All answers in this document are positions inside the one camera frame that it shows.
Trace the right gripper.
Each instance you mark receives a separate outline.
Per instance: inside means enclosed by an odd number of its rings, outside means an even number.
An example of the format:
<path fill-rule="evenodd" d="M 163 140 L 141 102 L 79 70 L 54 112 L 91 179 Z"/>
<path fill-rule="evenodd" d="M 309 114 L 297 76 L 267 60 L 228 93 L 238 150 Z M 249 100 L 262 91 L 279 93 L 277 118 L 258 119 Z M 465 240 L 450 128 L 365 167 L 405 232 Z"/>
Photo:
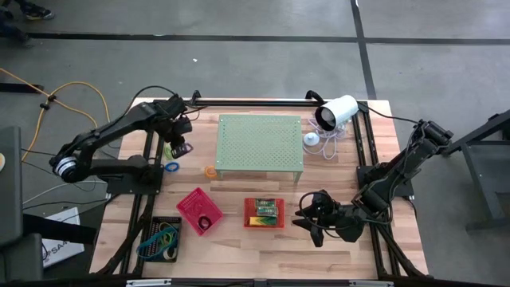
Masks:
<path fill-rule="evenodd" d="M 355 242 L 364 228 L 359 209 L 336 202 L 326 191 L 313 192 L 311 205 L 298 210 L 298 215 L 305 219 L 294 219 L 292 224 L 310 230 L 316 247 L 323 245 L 324 231 L 334 231 L 345 242 Z"/>

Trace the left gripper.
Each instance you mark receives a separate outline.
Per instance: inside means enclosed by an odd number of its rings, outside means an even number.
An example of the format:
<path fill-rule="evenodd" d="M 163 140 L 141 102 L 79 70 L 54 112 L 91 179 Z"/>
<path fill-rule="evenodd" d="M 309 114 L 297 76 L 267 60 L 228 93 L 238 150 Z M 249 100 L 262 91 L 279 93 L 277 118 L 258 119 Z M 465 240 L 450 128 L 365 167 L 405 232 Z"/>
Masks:
<path fill-rule="evenodd" d="M 170 140 L 171 153 L 177 154 L 182 145 L 181 135 L 192 132 L 190 119 L 185 115 L 187 107 L 178 96 L 159 102 L 159 135 L 165 140 Z M 185 154 L 192 151 L 192 145 L 183 139 Z"/>

